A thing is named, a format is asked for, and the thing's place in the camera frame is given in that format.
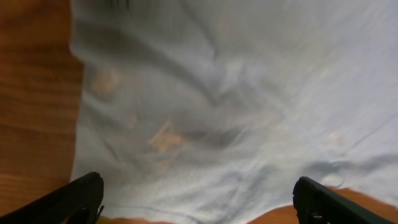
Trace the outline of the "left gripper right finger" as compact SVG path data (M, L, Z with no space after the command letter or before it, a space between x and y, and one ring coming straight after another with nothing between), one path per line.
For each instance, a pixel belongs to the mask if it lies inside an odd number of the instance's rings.
M392 224L308 177L296 182L293 204L300 224Z

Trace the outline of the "light blue printed t-shirt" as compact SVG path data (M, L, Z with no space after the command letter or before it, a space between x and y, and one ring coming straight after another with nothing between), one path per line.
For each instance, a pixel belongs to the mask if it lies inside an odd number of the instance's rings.
M245 223L301 176L397 205L396 0L74 0L72 178L104 215Z

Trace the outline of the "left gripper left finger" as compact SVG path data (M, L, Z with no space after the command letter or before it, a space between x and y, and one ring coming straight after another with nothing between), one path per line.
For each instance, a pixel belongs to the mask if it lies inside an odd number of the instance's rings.
M1 217L10 224L95 224L104 206L101 204L104 182L90 172L44 197Z

